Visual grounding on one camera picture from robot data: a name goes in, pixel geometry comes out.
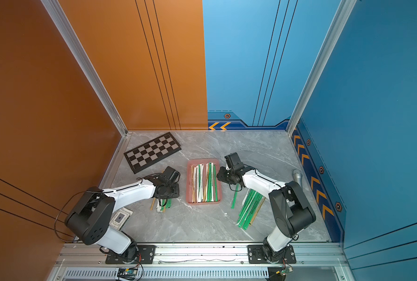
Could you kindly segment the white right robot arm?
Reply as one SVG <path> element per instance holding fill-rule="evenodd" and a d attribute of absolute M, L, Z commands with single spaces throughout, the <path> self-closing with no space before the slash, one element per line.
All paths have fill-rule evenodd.
<path fill-rule="evenodd" d="M 268 199 L 276 223 L 275 229 L 263 241 L 267 262 L 277 263 L 288 253 L 290 243 L 299 233 L 316 221 L 301 185 L 296 181 L 284 183 L 271 179 L 252 166 L 241 162 L 237 153 L 225 157 L 227 166 L 221 167 L 217 179 L 229 185 L 239 184 Z"/>

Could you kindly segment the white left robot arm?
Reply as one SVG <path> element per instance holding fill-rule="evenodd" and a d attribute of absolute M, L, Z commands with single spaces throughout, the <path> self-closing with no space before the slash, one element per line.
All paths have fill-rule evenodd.
<path fill-rule="evenodd" d="M 84 244 L 109 250 L 122 263 L 138 261 L 137 242 L 110 225 L 114 213 L 137 201 L 155 198 L 164 204 L 179 197 L 180 173 L 167 167 L 162 173 L 150 174 L 138 181 L 101 190 L 89 188 L 67 215 L 64 224 Z"/>

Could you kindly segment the green PLA printed straw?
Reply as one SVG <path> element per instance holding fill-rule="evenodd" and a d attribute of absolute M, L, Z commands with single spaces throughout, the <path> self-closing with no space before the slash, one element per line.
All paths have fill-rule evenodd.
<path fill-rule="evenodd" d="M 207 164 L 208 176 L 207 176 L 206 202 L 212 202 L 212 200 L 213 200 L 213 197 L 212 197 L 212 191 L 213 191 L 212 168 L 213 168 L 213 164 L 211 162 L 209 162 Z"/>

